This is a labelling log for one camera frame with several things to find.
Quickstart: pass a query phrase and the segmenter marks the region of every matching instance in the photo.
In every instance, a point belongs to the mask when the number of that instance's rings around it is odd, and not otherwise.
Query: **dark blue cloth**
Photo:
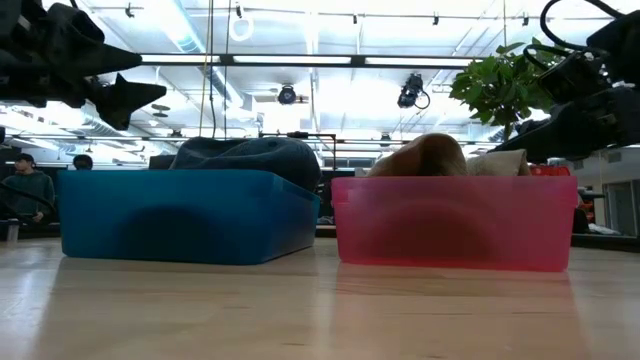
[[[274,173],[313,191],[321,172],[313,150],[291,138],[266,137],[220,141],[193,138],[186,141],[171,169],[246,169]]]

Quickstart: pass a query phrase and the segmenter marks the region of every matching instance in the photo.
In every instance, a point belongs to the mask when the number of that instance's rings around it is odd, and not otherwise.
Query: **wooden table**
[[[639,358],[633,254],[545,274],[353,266],[326,239],[250,267],[0,245],[2,360]]]

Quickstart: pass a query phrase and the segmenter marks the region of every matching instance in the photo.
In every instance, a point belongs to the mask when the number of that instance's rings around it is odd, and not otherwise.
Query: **pink plastic bin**
[[[337,178],[338,250],[355,264],[563,271],[575,177]]]

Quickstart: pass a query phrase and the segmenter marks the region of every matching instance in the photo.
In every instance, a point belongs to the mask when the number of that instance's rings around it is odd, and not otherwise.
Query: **blue plastic bin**
[[[62,171],[71,257],[253,265],[313,245],[320,199],[253,170]]]

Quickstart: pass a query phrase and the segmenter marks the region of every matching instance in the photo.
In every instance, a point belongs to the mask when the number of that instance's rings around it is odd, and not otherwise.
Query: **man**
[[[93,169],[93,159],[89,155],[76,155],[73,158],[73,167],[76,170],[91,170]]]
[[[21,190],[31,195],[40,197],[53,204],[53,181],[43,172],[34,169],[35,161],[29,154],[20,154],[15,162],[16,174],[3,180],[3,183],[16,190]],[[24,215],[33,215],[35,222],[40,222],[49,209],[35,200],[24,196],[3,192],[6,203],[15,212]]]

